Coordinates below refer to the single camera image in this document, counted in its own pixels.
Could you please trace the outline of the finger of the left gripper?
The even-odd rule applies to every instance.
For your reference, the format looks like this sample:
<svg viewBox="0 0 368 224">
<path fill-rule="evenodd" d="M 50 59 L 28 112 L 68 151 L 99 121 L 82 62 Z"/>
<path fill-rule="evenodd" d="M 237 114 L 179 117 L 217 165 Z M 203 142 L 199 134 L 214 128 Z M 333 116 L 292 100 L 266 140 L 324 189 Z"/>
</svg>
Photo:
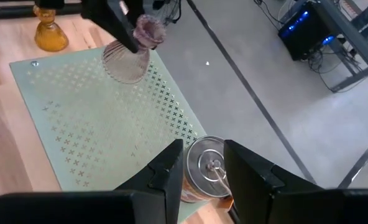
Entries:
<svg viewBox="0 0 368 224">
<path fill-rule="evenodd" d="M 82 0 L 81 16 L 91 20 L 111 34 L 132 53 L 139 51 L 139 44 L 132 35 L 132 26 L 123 13 L 119 1 Z"/>
<path fill-rule="evenodd" d="M 126 0 L 128 14 L 130 16 L 140 16 L 144 13 L 143 0 Z"/>
</svg>

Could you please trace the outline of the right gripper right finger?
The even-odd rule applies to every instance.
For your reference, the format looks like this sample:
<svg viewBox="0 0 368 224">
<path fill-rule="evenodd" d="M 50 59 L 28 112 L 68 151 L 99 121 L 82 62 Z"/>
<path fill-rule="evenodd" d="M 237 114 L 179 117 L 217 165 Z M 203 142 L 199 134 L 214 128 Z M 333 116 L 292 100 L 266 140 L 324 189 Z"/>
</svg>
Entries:
<svg viewBox="0 0 368 224">
<path fill-rule="evenodd" d="M 368 224 L 368 189 L 324 189 L 233 140 L 224 165 L 241 223 Z"/>
</svg>

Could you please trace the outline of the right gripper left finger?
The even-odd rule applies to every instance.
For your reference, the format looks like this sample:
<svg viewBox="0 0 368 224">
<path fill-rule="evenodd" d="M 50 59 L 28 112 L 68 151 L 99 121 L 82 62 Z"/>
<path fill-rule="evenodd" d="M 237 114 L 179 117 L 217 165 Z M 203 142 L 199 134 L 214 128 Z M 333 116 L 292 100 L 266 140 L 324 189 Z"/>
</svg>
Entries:
<svg viewBox="0 0 368 224">
<path fill-rule="evenodd" d="M 183 141 L 176 139 L 114 190 L 0 196 L 0 223 L 176 223 Z"/>
</svg>

